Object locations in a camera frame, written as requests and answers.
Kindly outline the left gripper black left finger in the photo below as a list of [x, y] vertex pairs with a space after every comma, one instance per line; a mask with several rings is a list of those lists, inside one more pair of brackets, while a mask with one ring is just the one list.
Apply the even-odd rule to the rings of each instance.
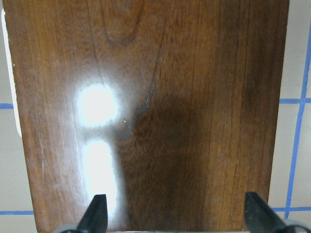
[[107, 226], [108, 213], [106, 195], [95, 195], [76, 230], [79, 233], [105, 233]]

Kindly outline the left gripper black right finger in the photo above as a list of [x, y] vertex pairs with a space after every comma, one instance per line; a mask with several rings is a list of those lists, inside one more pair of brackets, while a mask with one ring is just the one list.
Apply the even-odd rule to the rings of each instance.
[[246, 192], [244, 221], [251, 233], [288, 233], [287, 225], [256, 192]]

